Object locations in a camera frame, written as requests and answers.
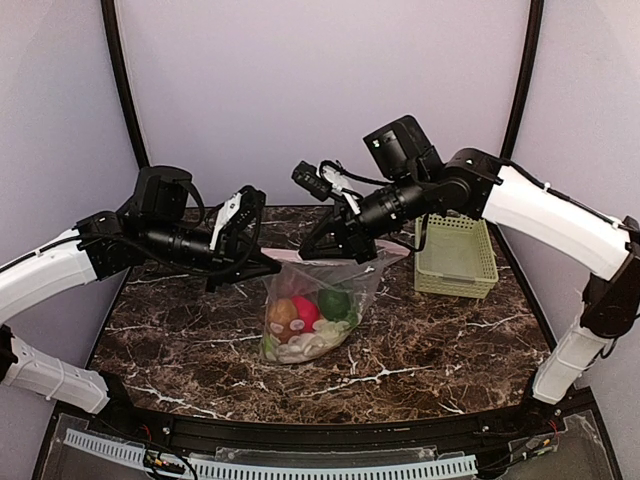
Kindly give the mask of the brown potato toy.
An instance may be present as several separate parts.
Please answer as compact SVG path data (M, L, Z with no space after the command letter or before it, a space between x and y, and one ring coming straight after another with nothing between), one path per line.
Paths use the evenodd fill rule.
M290 299L278 299L271 303L267 311L268 332L280 343L287 343L295 335L290 323L298 318L298 311Z

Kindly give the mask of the clear zip top bag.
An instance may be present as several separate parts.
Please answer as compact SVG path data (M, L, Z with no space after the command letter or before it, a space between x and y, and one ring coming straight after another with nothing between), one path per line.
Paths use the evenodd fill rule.
M409 250L374 244L374 258L304 260L294 250L269 249L281 271L263 279L267 290L261 355L269 363L301 364L338 348L373 303L384 270Z

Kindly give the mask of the dark green pepper toy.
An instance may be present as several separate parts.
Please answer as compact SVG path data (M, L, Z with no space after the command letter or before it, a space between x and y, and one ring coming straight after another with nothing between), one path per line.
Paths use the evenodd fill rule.
M329 321L340 321L347 314L346 291L322 289L318 292L318 308Z

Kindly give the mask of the red pepper toy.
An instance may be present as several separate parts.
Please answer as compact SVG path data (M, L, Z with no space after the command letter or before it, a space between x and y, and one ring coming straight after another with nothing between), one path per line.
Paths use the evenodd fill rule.
M291 301L297 314L289 324L290 329L297 333L312 332L314 323L321 317L318 307L303 296L294 296Z

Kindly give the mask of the white garlic toy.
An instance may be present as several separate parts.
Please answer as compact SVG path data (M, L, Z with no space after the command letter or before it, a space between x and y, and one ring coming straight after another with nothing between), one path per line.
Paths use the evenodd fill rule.
M339 323L323 323L317 330L293 336L276 349L276 361L282 364L304 363L340 346L350 329Z

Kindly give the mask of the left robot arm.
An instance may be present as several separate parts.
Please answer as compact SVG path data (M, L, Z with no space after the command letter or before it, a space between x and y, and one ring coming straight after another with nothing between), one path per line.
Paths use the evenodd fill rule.
M259 246L265 201L247 185L208 212L189 172L144 167L118 210L89 216L2 266L1 320L148 260L205 279L209 292L276 274L280 263Z

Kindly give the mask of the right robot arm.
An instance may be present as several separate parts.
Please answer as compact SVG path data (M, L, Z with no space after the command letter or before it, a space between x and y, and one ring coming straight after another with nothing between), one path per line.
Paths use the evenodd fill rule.
M639 225L605 215L551 188L515 162L475 148L443 161L415 117L406 115L364 138L381 172L359 197L338 163L299 163L293 181L333 209L305 238L300 256L351 259L376 255L375 241L408 222L455 212L520 231L585 266L582 310L528 390L554 405L574 381L627 334L639 316Z

